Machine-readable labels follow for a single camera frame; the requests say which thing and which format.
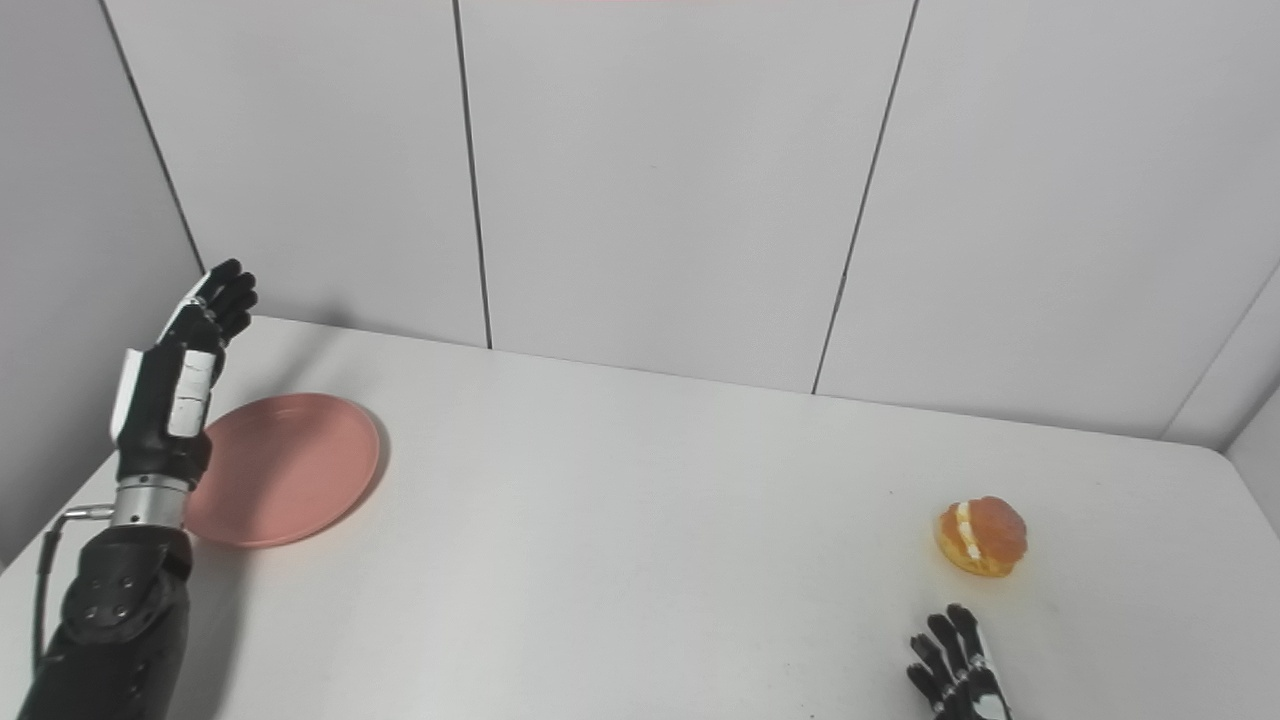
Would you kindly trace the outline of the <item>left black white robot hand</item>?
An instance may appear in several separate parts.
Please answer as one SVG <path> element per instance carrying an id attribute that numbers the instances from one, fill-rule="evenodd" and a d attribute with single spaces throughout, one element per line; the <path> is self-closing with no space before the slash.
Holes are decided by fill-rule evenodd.
<path id="1" fill-rule="evenodd" d="M 212 442 L 205 432 L 228 345 L 251 323 L 256 278 L 232 258 L 177 304 L 155 343 L 128 350 L 111 411 L 116 479 L 169 477 L 196 487 Z"/>

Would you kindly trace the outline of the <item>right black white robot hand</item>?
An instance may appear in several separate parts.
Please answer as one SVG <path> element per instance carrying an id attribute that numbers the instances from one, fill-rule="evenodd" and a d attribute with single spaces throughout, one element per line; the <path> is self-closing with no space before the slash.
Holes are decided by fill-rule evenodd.
<path id="1" fill-rule="evenodd" d="M 995 662 L 974 612 L 950 603 L 908 641 L 916 661 L 906 667 L 932 719 L 1012 719 Z"/>

